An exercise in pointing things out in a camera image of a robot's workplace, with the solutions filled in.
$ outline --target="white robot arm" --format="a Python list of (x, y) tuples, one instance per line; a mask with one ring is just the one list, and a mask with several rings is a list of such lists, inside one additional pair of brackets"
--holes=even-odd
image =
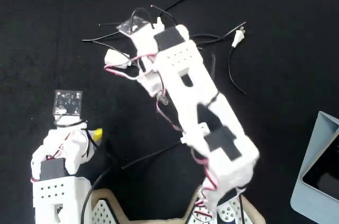
[[(168, 92), (178, 113), (183, 141), (204, 157), (196, 159), (192, 150), (206, 173), (199, 205), (215, 213), (225, 193), (250, 182), (259, 152), (245, 135), (225, 96), (216, 88), (187, 28), (177, 25), (164, 29), (162, 26), (159, 20), (152, 25), (134, 16), (117, 29), (133, 41), (137, 48), (134, 60), (141, 59), (145, 68), (145, 71), (140, 68), (139, 76), (133, 79), (151, 97), (157, 96), (157, 100), (165, 98)], [(105, 69), (115, 73), (113, 67), (107, 65)], [(182, 80), (185, 75), (192, 85), (185, 85)], [(198, 105), (203, 105), (220, 120), (218, 128), (210, 131), (206, 124), (198, 123)]]

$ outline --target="white connector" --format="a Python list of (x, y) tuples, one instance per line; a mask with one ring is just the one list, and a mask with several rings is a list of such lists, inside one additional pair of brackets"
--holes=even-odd
[(240, 27), (239, 30), (236, 30), (232, 47), (235, 48), (243, 39), (245, 38), (244, 27)]
[(126, 69), (127, 66), (131, 66), (132, 62), (126, 63), (129, 60), (129, 55), (126, 54), (126, 57), (119, 53), (116, 50), (109, 49), (105, 56), (105, 64), (106, 65), (116, 65), (116, 64), (123, 64), (121, 66), (117, 66), (120, 69)]

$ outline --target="black plastic piece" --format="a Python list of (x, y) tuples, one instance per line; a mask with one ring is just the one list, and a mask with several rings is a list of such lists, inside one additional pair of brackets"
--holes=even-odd
[(154, 39), (158, 43), (159, 51), (166, 50), (185, 42), (175, 27), (165, 29), (161, 33), (154, 35)]
[(234, 139), (236, 139), (235, 135), (226, 126), (218, 128), (205, 137), (210, 151), (221, 147), (230, 160), (235, 160), (241, 156), (240, 151), (234, 144)]
[(65, 176), (68, 176), (68, 173), (65, 169), (64, 158), (48, 159), (41, 162), (41, 181)]
[(234, 198), (236, 195), (237, 195), (237, 190), (235, 188), (230, 190), (219, 200), (218, 205), (221, 205), (227, 202), (228, 200)]

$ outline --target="black wire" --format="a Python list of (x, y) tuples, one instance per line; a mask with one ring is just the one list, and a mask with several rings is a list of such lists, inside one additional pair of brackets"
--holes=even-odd
[(101, 175), (99, 175), (99, 177), (95, 180), (95, 182), (93, 183), (92, 187), (90, 188), (90, 190), (87, 193), (87, 196), (85, 198), (82, 210), (81, 210), (81, 224), (84, 224), (85, 221), (85, 210), (86, 210), (86, 206), (87, 206), (87, 202), (90, 199), (90, 196), (93, 192), (93, 190), (95, 189), (95, 187), (99, 184), (99, 182), (102, 180), (102, 178), (111, 170), (111, 167), (107, 168), (104, 172), (101, 173)]
[(172, 3), (171, 5), (167, 6), (164, 10), (168, 11), (170, 8), (174, 7), (175, 5), (177, 5), (177, 4), (179, 4), (179, 3), (183, 2), (183, 1), (185, 1), (185, 0), (178, 0), (175, 3)]
[(244, 219), (244, 207), (243, 207), (243, 200), (242, 200), (242, 195), (239, 195), (239, 203), (240, 203), (240, 212), (242, 214), (242, 222), (245, 224), (245, 219)]
[(120, 32), (119, 32), (119, 31), (117, 31), (117, 32), (113, 32), (113, 33), (111, 33), (111, 34), (107, 34), (107, 35), (101, 36), (101, 37), (99, 37), (99, 38), (96, 38), (96, 39), (92, 39), (92, 40), (81, 40), (81, 41), (84, 41), (84, 42), (86, 42), (86, 41), (96, 41), (96, 40), (102, 40), (102, 39), (108, 38), (108, 37), (110, 37), (110, 36), (116, 35), (116, 34), (118, 34), (118, 33), (120, 33)]
[[(94, 43), (94, 44), (98, 44), (98, 45), (102, 45), (104, 47), (107, 47), (109, 49), (112, 49), (118, 53), (120, 53), (121, 55), (125, 56), (127, 59), (131, 59), (128, 55), (126, 55), (125, 53), (121, 52), (120, 50), (116, 49), (115, 47), (111, 46), (111, 45), (108, 45), (106, 43), (102, 43), (102, 42), (99, 42), (99, 41), (96, 41), (96, 40), (91, 40), (90, 41), (91, 43)], [(140, 66), (138, 66), (137, 63), (135, 63), (134, 61), (132, 62), (133, 65), (137, 66), (139, 69), (140, 69)]]
[[(203, 48), (198, 47), (199, 50), (206, 52)], [(211, 58), (212, 58), (212, 64), (211, 64), (211, 71), (210, 71), (210, 76), (212, 80), (214, 81), (215, 75), (216, 75), (216, 55), (210, 51)]]
[(87, 120), (82, 119), (82, 120), (80, 120), (80, 121), (78, 121), (78, 122), (74, 122), (74, 123), (70, 123), (70, 124), (58, 124), (58, 121), (60, 121), (61, 117), (63, 117), (63, 114), (61, 114), (61, 115), (58, 117), (58, 119), (55, 120), (55, 121), (53, 122), (53, 124), (54, 124), (56, 127), (59, 127), (59, 128), (68, 128), (68, 127), (72, 127), (72, 126), (77, 126), (77, 125), (82, 124), (82, 123), (84, 123), (84, 122), (87, 123)]
[[(236, 27), (234, 27), (232, 30), (230, 30), (229, 32), (227, 32), (226, 34), (224, 34), (223, 36), (219, 36), (218, 38), (214, 39), (214, 40), (205, 40), (205, 41), (201, 41), (198, 42), (197, 45), (202, 45), (202, 44), (212, 44), (215, 42), (218, 42), (220, 40), (225, 39), (227, 36), (229, 36), (231, 33), (235, 32), (237, 29), (239, 29), (241, 26), (243, 26), (244, 24), (246, 24), (246, 22), (241, 23), (240, 25), (237, 25)], [(208, 37), (212, 37), (212, 34), (195, 34), (191, 37), (196, 38), (197, 36), (199, 37), (203, 37), (203, 36), (208, 36)]]
[(151, 7), (151, 8), (155, 8), (156, 10), (158, 10), (158, 11), (164, 13), (166, 16), (168, 16), (170, 19), (172, 19), (174, 25), (177, 25), (177, 22), (176, 22), (174, 16), (172, 16), (169, 12), (164, 11), (162, 8), (159, 8), (159, 7), (155, 6), (155, 5), (151, 5), (150, 7)]
[(231, 59), (232, 59), (232, 54), (234, 53), (233, 50), (235, 48), (232, 47), (230, 52), (229, 52), (229, 56), (228, 56), (228, 63), (227, 63), (227, 68), (228, 68), (228, 75), (229, 75), (229, 79), (231, 80), (231, 82), (233, 83), (233, 85), (239, 90), (241, 91), (244, 95), (246, 95), (245, 91), (242, 90), (233, 80), (232, 78), (232, 74), (231, 74)]
[(131, 18), (130, 18), (130, 25), (129, 25), (129, 31), (130, 31), (130, 33), (133, 33), (133, 21), (134, 21), (134, 16), (135, 16), (135, 14), (136, 14), (138, 11), (144, 11), (144, 12), (146, 12), (146, 14), (147, 14), (147, 16), (148, 16), (148, 21), (149, 21), (150, 25), (152, 26), (152, 29), (154, 29), (154, 25), (153, 25), (153, 23), (152, 23), (152, 18), (151, 18), (151, 16), (150, 16), (150, 13), (148, 12), (148, 10), (145, 9), (145, 8), (139, 7), (139, 8), (136, 8), (136, 9), (133, 11), (132, 15), (131, 15)]
[(160, 154), (162, 154), (162, 153), (164, 153), (164, 152), (166, 152), (166, 151), (168, 151), (168, 150), (170, 150), (170, 149), (172, 149), (172, 148), (174, 148), (174, 147), (176, 147), (176, 146), (178, 146), (178, 145), (181, 145), (181, 141), (178, 141), (178, 142), (175, 143), (174, 145), (171, 145), (171, 146), (169, 146), (169, 147), (166, 147), (166, 148), (164, 148), (164, 149), (162, 149), (162, 150), (159, 150), (159, 151), (156, 151), (156, 152), (154, 152), (154, 153), (145, 155), (144, 157), (138, 158), (138, 159), (136, 159), (136, 160), (134, 160), (134, 161), (132, 161), (132, 162), (130, 162), (130, 163), (128, 163), (128, 164), (122, 166), (121, 169), (126, 169), (126, 168), (128, 168), (128, 167), (130, 167), (130, 166), (132, 166), (132, 165), (134, 165), (134, 164), (136, 164), (136, 163), (138, 163), (138, 162), (141, 162), (141, 161), (143, 161), (143, 160), (145, 160), (145, 159), (148, 159), (148, 158), (150, 158), (150, 157), (154, 157), (154, 156), (160, 155)]

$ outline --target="black tablecloth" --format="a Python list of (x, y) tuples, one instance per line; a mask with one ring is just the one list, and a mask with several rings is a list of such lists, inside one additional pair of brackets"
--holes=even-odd
[[(31, 154), (52, 128), (54, 91), (84, 92), (82, 117), (104, 126), (119, 165), (176, 142), (179, 133), (155, 112), (136, 82), (103, 70), (106, 49), (82, 38), (114, 28), (135, 7), (176, 0), (0, 0), (1, 222), (33, 223)], [(223, 34), (247, 21), (228, 78), (230, 42), (217, 56), (216, 85), (226, 95), (260, 159), (245, 196), (268, 223), (311, 223), (290, 206), (292, 190), (319, 110), (339, 117), (338, 0), (189, 0), (171, 9), (191, 34)], [(135, 52), (127, 39), (110, 42)], [(204, 55), (207, 63), (210, 57)], [(92, 182), (100, 153), (81, 172)], [(181, 217), (203, 179), (186, 146), (112, 172), (101, 187), (117, 195), (131, 219)]]

